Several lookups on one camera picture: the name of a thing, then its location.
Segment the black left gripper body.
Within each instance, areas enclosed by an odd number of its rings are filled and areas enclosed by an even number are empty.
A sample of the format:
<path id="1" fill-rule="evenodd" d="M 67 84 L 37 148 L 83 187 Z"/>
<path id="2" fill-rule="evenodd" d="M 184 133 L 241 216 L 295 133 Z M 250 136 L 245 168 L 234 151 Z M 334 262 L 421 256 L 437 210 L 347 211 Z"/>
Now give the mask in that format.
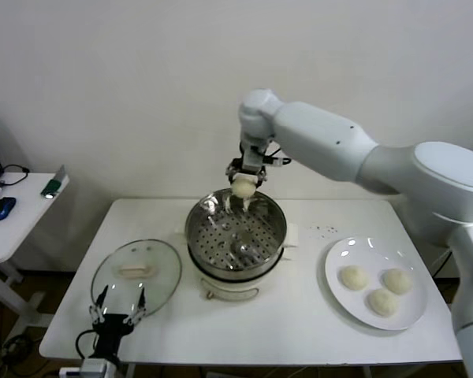
<path id="1" fill-rule="evenodd" d="M 116 357 L 121 339 L 133 331 L 133 323 L 125 314 L 107 313 L 103 322 L 93 327 L 98 335 L 94 357 Z"/>

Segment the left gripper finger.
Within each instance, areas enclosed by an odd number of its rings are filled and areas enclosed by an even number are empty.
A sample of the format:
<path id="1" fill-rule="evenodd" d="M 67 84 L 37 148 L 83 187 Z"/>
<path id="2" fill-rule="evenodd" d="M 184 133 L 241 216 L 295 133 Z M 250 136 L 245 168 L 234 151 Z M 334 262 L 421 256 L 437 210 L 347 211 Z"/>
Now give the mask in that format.
<path id="1" fill-rule="evenodd" d="M 106 298 L 106 294 L 108 291 L 108 286 L 106 285 L 102 292 L 98 295 L 96 301 L 90 305 L 89 313 L 91 316 L 91 322 L 93 324 L 100 324 L 104 322 L 104 314 L 102 310 L 103 303 Z"/>
<path id="2" fill-rule="evenodd" d="M 124 324 L 137 325 L 146 316 L 145 288 L 141 288 L 138 302 L 132 306 L 132 312 L 124 319 Z"/>

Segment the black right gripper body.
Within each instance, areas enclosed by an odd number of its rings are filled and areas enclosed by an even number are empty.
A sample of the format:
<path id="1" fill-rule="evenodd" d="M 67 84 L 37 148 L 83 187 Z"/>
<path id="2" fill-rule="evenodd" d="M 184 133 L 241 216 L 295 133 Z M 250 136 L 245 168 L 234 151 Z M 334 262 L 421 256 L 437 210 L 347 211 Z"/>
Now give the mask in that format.
<path id="1" fill-rule="evenodd" d="M 248 175 L 256 176 L 258 178 L 265 178 L 266 168 L 264 165 L 258 167 L 247 166 L 244 164 L 244 159 L 242 157 L 238 157 L 231 161 L 231 177 L 233 178 L 236 175 Z"/>

